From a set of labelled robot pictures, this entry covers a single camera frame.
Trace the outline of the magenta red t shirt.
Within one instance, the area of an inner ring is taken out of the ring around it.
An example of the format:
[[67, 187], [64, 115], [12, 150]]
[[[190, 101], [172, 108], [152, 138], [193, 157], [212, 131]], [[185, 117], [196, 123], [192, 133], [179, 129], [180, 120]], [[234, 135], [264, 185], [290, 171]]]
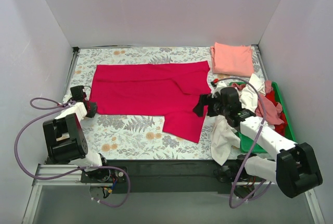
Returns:
[[209, 94], [207, 61], [97, 65], [90, 99], [100, 115], [164, 117], [163, 132], [198, 143], [204, 118], [193, 108]]

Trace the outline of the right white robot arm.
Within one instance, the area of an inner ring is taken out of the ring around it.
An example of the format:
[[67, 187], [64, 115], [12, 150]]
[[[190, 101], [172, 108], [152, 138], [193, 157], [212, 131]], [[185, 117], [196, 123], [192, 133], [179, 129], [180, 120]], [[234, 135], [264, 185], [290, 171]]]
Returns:
[[227, 123], [260, 145], [271, 160], [248, 153], [237, 159], [235, 175], [226, 173], [231, 180], [247, 181], [259, 177], [278, 185], [289, 198], [294, 198], [323, 183], [323, 177], [311, 145], [298, 144], [266, 126], [263, 119], [241, 106], [237, 90], [226, 87], [213, 94], [201, 94], [193, 112], [202, 117], [222, 115]]

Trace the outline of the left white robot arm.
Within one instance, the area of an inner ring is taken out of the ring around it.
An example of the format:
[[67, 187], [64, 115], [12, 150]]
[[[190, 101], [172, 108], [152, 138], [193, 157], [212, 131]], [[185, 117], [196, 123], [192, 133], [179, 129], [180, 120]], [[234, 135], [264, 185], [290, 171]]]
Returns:
[[86, 117], [95, 117], [97, 103], [88, 100], [83, 85], [71, 87], [70, 92], [70, 99], [75, 104], [55, 119], [43, 123], [48, 157], [55, 164], [67, 163], [83, 168], [90, 179], [106, 182], [111, 176], [107, 161], [102, 154], [88, 148], [80, 124]]

